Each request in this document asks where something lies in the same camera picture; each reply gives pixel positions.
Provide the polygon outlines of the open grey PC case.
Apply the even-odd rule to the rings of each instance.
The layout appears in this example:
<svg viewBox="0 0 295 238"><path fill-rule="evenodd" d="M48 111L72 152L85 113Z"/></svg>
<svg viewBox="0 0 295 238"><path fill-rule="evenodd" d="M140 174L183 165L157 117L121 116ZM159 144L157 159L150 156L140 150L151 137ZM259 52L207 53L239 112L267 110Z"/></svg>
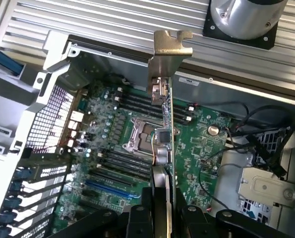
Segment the open grey PC case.
<svg viewBox="0 0 295 238"><path fill-rule="evenodd" d="M41 69L16 61L24 65L19 76L0 70L0 213L17 214L12 223L0 224L8 229L6 238L59 238L59 231L51 229L72 166L67 126L85 92L96 85L117 86L151 98L148 60L154 53L57 32L48 33L43 49L46 60ZM280 158L295 133L295 85L217 72L192 64L192 58L184 59L172 77L173 104L183 101L231 118L217 180L226 152L250 153L255 157L253 167L284 177L287 172ZM180 77L200 83L197 87L181 83ZM32 182L36 166L63 163L68 163L64 176ZM16 169L21 167L32 168L32 176L17 178ZM9 192L13 181L22 181L21 192ZM19 207L3 207L10 196L22 199ZM209 196L210 210L197 206L203 212L215 217L230 209L215 197L215 190Z"/></svg>

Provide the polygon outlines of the blue plastic disk carrier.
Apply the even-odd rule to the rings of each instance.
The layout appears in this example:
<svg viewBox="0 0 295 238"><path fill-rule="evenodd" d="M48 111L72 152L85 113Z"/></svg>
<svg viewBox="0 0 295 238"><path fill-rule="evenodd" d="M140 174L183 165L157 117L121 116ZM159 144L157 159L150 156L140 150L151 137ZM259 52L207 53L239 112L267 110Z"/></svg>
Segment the blue plastic disk carrier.
<svg viewBox="0 0 295 238"><path fill-rule="evenodd" d="M16 62L6 54L0 51L0 70L13 76L19 76L24 65Z"/></svg>

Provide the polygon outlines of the silver CPU socket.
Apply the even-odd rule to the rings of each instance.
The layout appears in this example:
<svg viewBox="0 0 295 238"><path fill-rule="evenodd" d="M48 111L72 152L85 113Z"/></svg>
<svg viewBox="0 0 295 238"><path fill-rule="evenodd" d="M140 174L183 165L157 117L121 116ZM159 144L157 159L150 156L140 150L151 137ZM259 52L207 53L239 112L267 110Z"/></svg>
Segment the silver CPU socket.
<svg viewBox="0 0 295 238"><path fill-rule="evenodd" d="M157 119L134 117L130 119L129 125L132 126L131 134L122 147L137 156L153 156L151 134L155 129L162 128L163 123Z"/></svg>

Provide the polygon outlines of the silver metal disk bay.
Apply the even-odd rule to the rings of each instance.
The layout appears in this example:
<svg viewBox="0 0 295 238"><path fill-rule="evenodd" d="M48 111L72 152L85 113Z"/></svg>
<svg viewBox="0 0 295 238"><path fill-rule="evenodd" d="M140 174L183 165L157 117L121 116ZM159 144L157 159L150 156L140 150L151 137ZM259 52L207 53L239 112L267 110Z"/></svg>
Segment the silver metal disk bay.
<svg viewBox="0 0 295 238"><path fill-rule="evenodd" d="M245 167L253 167L254 158L250 153L224 153L222 167L218 170L215 197L225 203L228 208L295 237L295 208L277 203L268 206L247 200L238 194L237 189L241 181L242 170ZM280 162L287 172L281 180L295 184L295 133L284 147Z"/></svg>

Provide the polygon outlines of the round coin battery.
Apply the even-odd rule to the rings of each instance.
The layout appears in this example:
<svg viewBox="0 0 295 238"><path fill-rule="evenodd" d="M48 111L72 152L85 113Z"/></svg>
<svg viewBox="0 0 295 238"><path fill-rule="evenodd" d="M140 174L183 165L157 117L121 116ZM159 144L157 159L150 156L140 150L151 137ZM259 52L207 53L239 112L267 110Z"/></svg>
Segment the round coin battery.
<svg viewBox="0 0 295 238"><path fill-rule="evenodd" d="M220 133L220 128L217 125L212 124L208 126L207 132L211 136L217 136Z"/></svg>

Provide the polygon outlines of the blue expansion slot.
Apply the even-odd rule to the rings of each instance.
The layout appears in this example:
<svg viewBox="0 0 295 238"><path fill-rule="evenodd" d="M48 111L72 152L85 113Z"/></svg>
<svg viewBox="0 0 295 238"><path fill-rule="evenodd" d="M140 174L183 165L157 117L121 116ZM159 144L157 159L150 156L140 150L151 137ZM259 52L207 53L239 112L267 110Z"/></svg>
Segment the blue expansion slot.
<svg viewBox="0 0 295 238"><path fill-rule="evenodd" d="M130 199L130 198L131 199L139 199L139 198L141 198L141 195L139 195L139 194L130 193L130 192L127 192L127 191L120 190L118 188L113 188L113 187L110 187L110 186L102 185L102 184L99 184L99 183L96 183L96 182L93 182L93 181L90 181L90 180L87 180L85 182L85 184L87 186L89 186L89 187L100 189L100 190L103 190L105 192L113 193L115 195L122 196L122 197L125 197L125 198L128 198L128 199Z"/></svg>

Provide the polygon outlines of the green Dell motherboard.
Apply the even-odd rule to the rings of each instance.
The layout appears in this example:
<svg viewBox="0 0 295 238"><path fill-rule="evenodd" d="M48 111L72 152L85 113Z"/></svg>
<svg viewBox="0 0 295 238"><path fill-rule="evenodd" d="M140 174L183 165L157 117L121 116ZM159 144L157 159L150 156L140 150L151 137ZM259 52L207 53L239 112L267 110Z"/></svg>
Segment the green Dell motherboard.
<svg viewBox="0 0 295 238"><path fill-rule="evenodd" d="M81 96L77 106L77 111L84 113L81 135L75 140L73 147L68 149L72 166L55 211L52 233L98 210L110 209L122 213L127 207L137 205L141 201L142 189L146 186L125 188L88 178L89 170L101 169L97 168L97 163L100 161L97 153L103 150L119 151L152 163L153 156L137 156L122 147L131 134L132 126L129 125L131 118L155 119L120 107L122 94L132 90L136 89L96 85L92 92L85 92ZM186 105L189 111L195 112L193 117L187 117L187 120L192 119L191 125L174 123L176 183L187 203L210 210L212 200L209 195L215 190L217 169L221 163L221 151L228 138L226 129L231 125L231 118L195 104L183 101L175 103ZM217 136L211 136L207 132L208 126L212 124L220 128ZM87 180L139 194L141 198L128 199L92 188L85 184Z"/></svg>

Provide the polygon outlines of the white case sticker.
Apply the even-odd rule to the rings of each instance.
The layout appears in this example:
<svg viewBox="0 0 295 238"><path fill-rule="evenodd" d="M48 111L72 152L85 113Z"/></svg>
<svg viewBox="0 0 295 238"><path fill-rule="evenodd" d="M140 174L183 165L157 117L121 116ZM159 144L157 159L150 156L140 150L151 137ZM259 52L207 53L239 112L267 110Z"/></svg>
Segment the white case sticker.
<svg viewBox="0 0 295 238"><path fill-rule="evenodd" d="M185 84L188 84L188 85L192 85L192 86L198 86L199 85L199 81L197 80L191 80L191 79L188 79L188 78L184 78L184 77L180 77L179 78L179 82L181 83L185 83Z"/></svg>

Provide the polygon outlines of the silver metal bracket plate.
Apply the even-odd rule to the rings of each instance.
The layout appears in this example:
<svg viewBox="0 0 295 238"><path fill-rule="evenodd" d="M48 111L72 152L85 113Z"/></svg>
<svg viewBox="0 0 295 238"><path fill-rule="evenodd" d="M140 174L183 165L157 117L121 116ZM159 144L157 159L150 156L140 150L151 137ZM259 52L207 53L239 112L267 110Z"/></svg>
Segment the silver metal bracket plate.
<svg viewBox="0 0 295 238"><path fill-rule="evenodd" d="M247 200L268 206L277 203L295 208L295 184L258 168L243 168L237 192Z"/></svg>

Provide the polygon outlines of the black printed bracket plate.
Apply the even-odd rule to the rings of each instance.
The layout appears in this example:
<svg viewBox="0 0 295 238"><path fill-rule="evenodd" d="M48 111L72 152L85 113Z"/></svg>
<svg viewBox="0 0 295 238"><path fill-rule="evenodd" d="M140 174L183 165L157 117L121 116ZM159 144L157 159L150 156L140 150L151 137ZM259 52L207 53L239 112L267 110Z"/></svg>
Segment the black printed bracket plate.
<svg viewBox="0 0 295 238"><path fill-rule="evenodd" d="M63 164L44 164L35 167L35 173L32 182L54 179L66 174L68 163Z"/></svg>

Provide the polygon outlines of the long black expansion slot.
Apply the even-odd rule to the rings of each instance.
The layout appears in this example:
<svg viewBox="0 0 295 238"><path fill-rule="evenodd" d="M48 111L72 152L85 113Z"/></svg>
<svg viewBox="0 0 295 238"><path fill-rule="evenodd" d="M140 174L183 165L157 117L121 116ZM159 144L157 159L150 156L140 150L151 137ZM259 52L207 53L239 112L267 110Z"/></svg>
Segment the long black expansion slot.
<svg viewBox="0 0 295 238"><path fill-rule="evenodd" d="M139 188L149 186L149 182L141 180L140 178L131 177L105 169L89 170L88 178L96 179L97 181L100 180L102 183L110 185L114 184L123 186L125 188Z"/></svg>

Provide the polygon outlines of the silver rear port stack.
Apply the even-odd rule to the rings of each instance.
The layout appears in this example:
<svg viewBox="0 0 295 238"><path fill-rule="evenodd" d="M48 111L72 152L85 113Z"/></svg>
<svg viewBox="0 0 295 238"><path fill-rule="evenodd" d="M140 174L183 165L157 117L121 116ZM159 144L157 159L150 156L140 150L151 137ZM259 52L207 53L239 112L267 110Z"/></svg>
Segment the silver rear port stack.
<svg viewBox="0 0 295 238"><path fill-rule="evenodd" d="M67 146L73 147L74 142L81 135L82 121L84 119L84 113L73 111L68 121L68 135Z"/></svg>

